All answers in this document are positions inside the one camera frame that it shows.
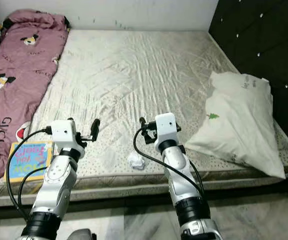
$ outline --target black headboard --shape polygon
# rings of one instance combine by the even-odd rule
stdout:
[[[241,73],[269,80],[288,136],[288,0],[219,0],[209,32]]]

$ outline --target colorful book cover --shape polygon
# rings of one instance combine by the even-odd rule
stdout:
[[[14,142],[9,155],[18,146]],[[31,171],[49,166],[53,156],[53,143],[51,141],[34,141],[24,143],[13,156],[9,176],[10,182],[21,182]],[[32,174],[26,181],[40,180],[44,178],[45,170]]]

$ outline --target white pillow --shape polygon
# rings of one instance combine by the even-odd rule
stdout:
[[[215,89],[206,100],[206,119],[185,147],[284,179],[268,81],[232,72],[212,72],[210,80]]]

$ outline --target pink comforter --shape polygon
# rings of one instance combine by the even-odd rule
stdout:
[[[10,146],[27,136],[34,112],[57,70],[67,19],[18,10],[3,23],[0,45],[0,178]]]

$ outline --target quilted mattress cover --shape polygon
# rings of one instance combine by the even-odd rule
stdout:
[[[77,131],[90,132],[95,118],[100,133],[78,162],[73,201],[166,193],[163,167],[147,160],[143,170],[129,167],[139,117],[154,120],[173,112],[185,143],[201,126],[210,90],[208,78],[238,72],[207,32],[71,30],[56,75],[37,109],[31,131],[53,120],[73,117]],[[288,138],[274,123],[279,154],[288,176]],[[50,140],[39,134],[32,141]],[[138,138],[143,152],[160,157],[153,145]],[[191,150],[206,189],[242,188],[280,181],[252,168]],[[26,183],[23,203],[31,204],[41,181]],[[13,184],[15,192],[18,184]],[[11,205],[0,179],[0,206]]]

